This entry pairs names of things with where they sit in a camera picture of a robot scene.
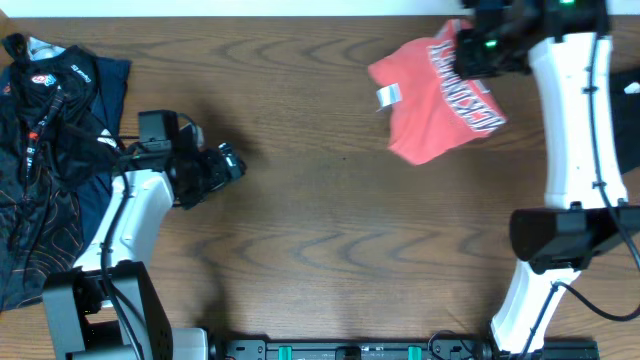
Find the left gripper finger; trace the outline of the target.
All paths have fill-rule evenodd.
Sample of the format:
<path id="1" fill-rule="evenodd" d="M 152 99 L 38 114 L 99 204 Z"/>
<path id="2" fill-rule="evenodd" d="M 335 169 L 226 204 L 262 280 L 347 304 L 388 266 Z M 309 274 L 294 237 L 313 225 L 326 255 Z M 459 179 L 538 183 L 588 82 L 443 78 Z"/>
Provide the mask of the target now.
<path id="1" fill-rule="evenodd" d="M 200 203 L 203 203 L 207 197 L 207 192 L 181 193 L 177 196 L 177 207 L 189 210 Z"/>
<path id="2" fill-rule="evenodd" d="M 230 180 L 235 181 L 243 177 L 246 174 L 246 164 L 235 152 L 232 145 L 222 143 L 218 146 L 218 149 L 226 162 Z"/>

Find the red printed t-shirt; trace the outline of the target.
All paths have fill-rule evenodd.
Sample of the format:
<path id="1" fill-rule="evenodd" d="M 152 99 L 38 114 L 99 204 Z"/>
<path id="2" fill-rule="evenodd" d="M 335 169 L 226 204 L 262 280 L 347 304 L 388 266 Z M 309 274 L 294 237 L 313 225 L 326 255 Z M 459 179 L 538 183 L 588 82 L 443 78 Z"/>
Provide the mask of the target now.
<path id="1" fill-rule="evenodd" d="M 454 71 L 456 36 L 470 27 L 449 20 L 437 35 L 412 40 L 368 66 L 379 106 L 391 110 L 388 148 L 412 165 L 486 138 L 507 122 L 481 81 Z"/>

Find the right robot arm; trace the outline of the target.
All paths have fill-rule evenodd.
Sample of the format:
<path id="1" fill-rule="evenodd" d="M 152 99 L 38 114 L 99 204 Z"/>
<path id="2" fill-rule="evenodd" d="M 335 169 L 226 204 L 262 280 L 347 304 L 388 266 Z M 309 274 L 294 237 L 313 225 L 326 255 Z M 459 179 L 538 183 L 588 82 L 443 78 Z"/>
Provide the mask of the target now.
<path id="1" fill-rule="evenodd" d="M 639 209 L 616 154 L 609 92 L 613 41 L 602 1 L 472 1 L 474 24 L 457 35 L 465 80 L 530 73 L 542 105 L 547 153 L 544 204 L 509 223 L 517 258 L 486 339 L 432 343 L 439 359 L 595 359 L 592 340 L 549 340 L 546 329 L 592 260 L 631 245 Z"/>

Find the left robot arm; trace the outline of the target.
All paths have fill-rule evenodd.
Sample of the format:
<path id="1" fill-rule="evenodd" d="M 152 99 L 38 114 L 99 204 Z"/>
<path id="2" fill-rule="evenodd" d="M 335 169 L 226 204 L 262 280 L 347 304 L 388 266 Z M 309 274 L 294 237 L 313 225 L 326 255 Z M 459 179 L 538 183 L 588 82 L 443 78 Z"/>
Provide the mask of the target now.
<path id="1" fill-rule="evenodd" d="M 147 267 L 173 208 L 191 209 L 240 179 L 228 142 L 204 144 L 187 115 L 141 112 L 136 142 L 116 155 L 112 195 L 93 240 L 71 269 L 50 275 L 42 301 L 57 359 L 207 359 L 202 328 L 175 328 Z"/>

